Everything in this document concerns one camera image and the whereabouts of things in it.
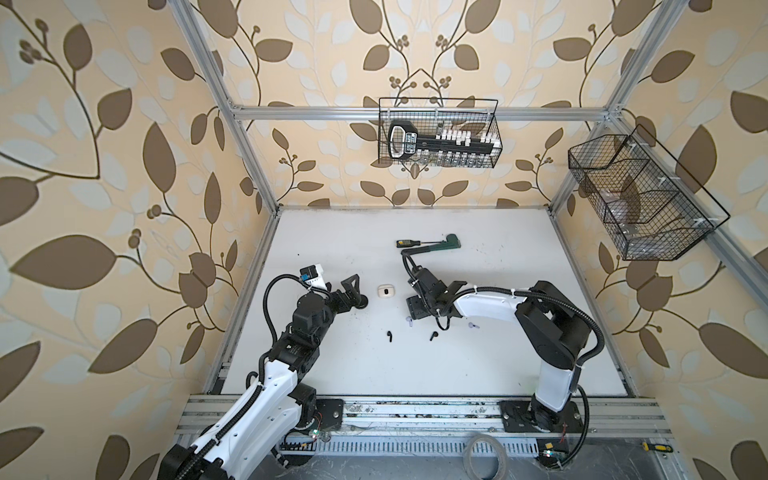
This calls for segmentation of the black tool set in basket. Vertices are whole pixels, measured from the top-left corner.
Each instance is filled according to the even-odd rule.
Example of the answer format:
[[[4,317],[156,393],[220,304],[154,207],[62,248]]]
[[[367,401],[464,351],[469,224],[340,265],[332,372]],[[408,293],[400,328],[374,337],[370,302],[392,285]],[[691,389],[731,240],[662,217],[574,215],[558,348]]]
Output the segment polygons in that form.
[[[425,163],[492,163],[502,152],[502,141],[495,132],[457,130],[435,126],[416,127],[407,120],[395,120],[384,136],[384,146],[393,160]]]

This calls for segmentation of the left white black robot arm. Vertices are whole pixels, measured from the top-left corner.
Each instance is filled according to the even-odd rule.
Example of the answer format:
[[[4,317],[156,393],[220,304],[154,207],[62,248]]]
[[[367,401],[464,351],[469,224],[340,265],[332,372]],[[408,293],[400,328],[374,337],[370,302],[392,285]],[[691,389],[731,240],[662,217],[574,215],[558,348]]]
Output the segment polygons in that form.
[[[274,286],[290,280],[304,288],[290,322],[278,333],[269,313]],[[190,446],[174,445],[160,462],[159,479],[247,479],[279,442],[319,422],[316,390],[303,383],[339,314],[363,310],[368,298],[354,274],[333,291],[317,265],[281,274],[265,287],[262,310],[271,346],[250,372],[245,392]]]

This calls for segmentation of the white earbud charging case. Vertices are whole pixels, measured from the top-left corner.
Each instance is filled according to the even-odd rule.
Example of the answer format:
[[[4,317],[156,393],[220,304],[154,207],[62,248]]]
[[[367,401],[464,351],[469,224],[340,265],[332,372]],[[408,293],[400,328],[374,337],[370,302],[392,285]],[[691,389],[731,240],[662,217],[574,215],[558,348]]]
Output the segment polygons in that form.
[[[395,295],[395,288],[391,284],[379,285],[377,295],[379,298],[391,298]]]

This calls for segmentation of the small yellow black screwdriver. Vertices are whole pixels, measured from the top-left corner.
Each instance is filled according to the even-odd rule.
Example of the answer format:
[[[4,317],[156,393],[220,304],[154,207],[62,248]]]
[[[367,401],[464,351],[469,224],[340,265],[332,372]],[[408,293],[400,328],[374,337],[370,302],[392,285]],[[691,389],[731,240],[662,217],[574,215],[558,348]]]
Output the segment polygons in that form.
[[[643,442],[642,447],[645,451],[655,451],[662,453],[673,453],[674,448],[669,444]]]

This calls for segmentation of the black round earbud case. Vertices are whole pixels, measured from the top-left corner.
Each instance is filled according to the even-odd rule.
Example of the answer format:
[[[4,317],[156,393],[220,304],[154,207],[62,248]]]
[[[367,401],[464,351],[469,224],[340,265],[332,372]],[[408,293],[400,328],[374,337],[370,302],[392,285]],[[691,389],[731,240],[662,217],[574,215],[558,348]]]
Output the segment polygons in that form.
[[[359,310],[365,309],[368,306],[368,298],[365,295],[361,295],[355,303],[355,307]]]

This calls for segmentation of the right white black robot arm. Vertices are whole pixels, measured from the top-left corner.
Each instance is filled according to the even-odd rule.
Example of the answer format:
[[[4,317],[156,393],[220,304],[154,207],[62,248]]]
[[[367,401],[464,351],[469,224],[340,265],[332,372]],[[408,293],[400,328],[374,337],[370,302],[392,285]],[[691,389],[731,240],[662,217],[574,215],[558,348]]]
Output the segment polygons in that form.
[[[413,259],[440,250],[440,245],[398,240],[396,247],[416,292],[407,299],[413,320],[432,317],[442,331],[454,318],[519,323],[541,359],[538,385],[523,418],[540,431],[556,430],[578,390],[584,364],[605,348],[605,335],[595,320],[548,281],[540,280],[528,290],[469,286],[464,281],[447,285]]]

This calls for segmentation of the green handled tool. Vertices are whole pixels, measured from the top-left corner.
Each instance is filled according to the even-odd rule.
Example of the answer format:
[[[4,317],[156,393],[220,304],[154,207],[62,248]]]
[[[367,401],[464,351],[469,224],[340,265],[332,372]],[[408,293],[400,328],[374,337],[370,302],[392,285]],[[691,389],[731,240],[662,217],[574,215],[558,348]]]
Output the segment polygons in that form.
[[[461,247],[461,242],[456,234],[448,234],[443,240],[436,242],[422,242],[418,247],[412,248],[413,254],[428,253],[434,251],[454,250]]]

